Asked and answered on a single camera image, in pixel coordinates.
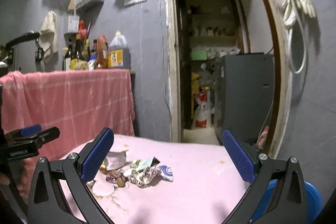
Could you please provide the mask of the person's left hand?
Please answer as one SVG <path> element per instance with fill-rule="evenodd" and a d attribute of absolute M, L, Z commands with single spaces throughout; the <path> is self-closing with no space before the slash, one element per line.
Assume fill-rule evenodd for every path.
<path fill-rule="evenodd" d="M 31 184 L 29 170 L 33 167 L 33 163 L 33 160 L 28 158 L 13 161 L 9 164 L 13 179 L 21 197 L 28 197 L 29 195 Z"/>

